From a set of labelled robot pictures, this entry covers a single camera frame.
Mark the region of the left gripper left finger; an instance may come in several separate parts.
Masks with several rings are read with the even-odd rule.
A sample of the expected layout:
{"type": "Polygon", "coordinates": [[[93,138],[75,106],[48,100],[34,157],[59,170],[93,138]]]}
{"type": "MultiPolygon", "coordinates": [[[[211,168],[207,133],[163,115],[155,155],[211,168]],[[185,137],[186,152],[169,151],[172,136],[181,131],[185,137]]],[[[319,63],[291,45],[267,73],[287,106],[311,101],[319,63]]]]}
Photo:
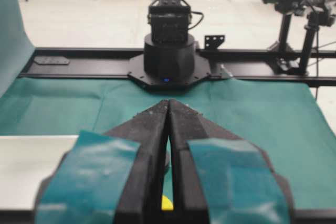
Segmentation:
{"type": "Polygon", "coordinates": [[[161,211],[169,103],[104,134],[81,131],[35,204],[35,223],[146,223],[161,211]]]}

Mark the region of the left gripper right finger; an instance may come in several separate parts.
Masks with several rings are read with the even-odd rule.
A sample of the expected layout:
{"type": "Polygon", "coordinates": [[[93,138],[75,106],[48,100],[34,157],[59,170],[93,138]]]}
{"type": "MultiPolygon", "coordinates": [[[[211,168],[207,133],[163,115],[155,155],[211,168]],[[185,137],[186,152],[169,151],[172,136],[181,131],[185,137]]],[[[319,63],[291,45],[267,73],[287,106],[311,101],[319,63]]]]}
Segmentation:
{"type": "Polygon", "coordinates": [[[288,181],[262,148],[169,101],[179,223],[294,223],[288,181]]]}

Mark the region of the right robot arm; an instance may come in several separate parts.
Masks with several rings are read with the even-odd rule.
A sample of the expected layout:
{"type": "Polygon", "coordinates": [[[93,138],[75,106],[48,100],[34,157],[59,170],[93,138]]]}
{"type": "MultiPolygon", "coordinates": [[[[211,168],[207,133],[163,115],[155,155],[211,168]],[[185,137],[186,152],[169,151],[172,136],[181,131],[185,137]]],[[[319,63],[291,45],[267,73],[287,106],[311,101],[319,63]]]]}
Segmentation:
{"type": "Polygon", "coordinates": [[[147,87],[188,87],[211,76],[209,60],[197,52],[189,31],[195,14],[185,0],[154,0],[148,6],[151,32],[143,53],[129,60],[128,77],[147,87]]]}

